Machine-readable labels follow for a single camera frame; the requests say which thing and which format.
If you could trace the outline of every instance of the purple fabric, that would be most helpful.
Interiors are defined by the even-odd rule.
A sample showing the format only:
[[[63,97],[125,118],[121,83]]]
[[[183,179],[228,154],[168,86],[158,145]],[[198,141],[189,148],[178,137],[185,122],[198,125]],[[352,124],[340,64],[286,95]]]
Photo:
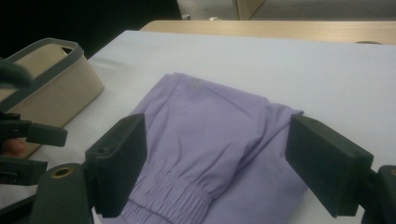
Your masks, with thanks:
[[[284,223],[305,190],[284,159],[290,116],[298,112],[165,75],[133,112],[146,116],[148,160],[121,216],[103,222],[248,223],[253,216],[250,223]]]

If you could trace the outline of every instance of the floor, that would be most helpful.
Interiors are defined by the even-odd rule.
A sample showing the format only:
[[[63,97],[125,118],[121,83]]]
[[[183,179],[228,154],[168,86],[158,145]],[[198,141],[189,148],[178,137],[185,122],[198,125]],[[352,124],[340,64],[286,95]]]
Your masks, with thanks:
[[[177,0],[192,20],[235,20],[233,0]],[[266,0],[251,20],[396,20],[396,0]]]

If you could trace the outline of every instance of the storage box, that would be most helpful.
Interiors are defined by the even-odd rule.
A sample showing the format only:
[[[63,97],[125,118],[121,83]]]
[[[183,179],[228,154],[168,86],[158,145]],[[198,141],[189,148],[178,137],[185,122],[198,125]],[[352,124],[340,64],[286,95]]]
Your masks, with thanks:
[[[34,79],[27,89],[0,90],[0,110],[21,114],[21,119],[63,127],[104,88],[75,42],[42,39],[7,60],[23,66]],[[26,145],[23,157],[39,148]]]

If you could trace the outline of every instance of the folded clothing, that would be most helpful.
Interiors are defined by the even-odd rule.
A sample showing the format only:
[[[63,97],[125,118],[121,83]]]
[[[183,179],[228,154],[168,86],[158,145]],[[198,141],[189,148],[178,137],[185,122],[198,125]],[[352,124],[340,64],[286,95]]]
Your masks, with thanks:
[[[148,159],[121,216],[103,219],[104,223],[202,223],[215,199],[218,198],[212,207],[222,208],[221,198],[224,196],[225,202],[232,198],[227,191],[219,197],[231,183],[230,192],[250,190],[244,189],[244,184],[238,189],[237,180],[244,179],[240,174],[252,169],[250,164],[256,160],[251,161],[259,153],[270,155],[264,156],[263,161],[268,164],[260,168],[274,167],[268,171],[256,169],[256,173],[263,174],[259,179],[275,182],[256,189],[277,189],[283,184],[282,180],[287,184],[283,189],[294,184],[298,185],[297,189],[304,189],[284,158],[285,130],[290,116],[299,113],[288,106],[272,104],[264,97],[198,78],[173,74],[165,75],[155,85],[133,111],[136,113],[146,116]],[[260,182],[247,178],[246,184],[260,185]],[[304,191],[292,192],[294,199],[300,198]],[[209,212],[205,222],[225,223],[211,219],[211,214],[215,213]]]

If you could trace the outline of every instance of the white tabletop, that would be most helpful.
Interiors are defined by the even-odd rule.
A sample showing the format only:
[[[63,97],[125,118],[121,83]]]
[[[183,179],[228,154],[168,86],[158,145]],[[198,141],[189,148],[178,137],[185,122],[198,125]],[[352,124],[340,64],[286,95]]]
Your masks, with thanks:
[[[394,46],[127,31],[89,60],[105,90],[66,125],[66,146],[42,147],[32,159],[83,162],[164,74],[179,72],[302,109],[372,152],[377,170],[396,164],[395,56]],[[0,203],[33,192],[2,186]],[[290,223],[361,223],[361,210],[333,219],[308,191]]]

